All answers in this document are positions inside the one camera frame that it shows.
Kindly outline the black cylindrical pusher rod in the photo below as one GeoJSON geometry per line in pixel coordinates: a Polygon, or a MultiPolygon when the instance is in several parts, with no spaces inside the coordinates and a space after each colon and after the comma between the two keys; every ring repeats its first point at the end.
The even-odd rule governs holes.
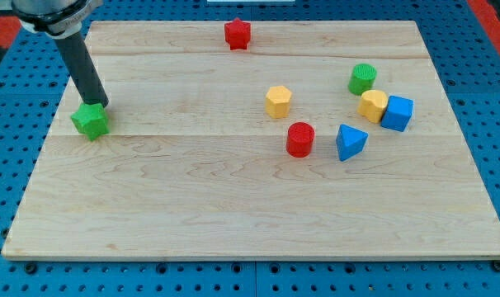
{"type": "Polygon", "coordinates": [[[78,31],[54,42],[83,103],[88,105],[101,104],[106,107],[109,99],[82,34],[78,31]]]}

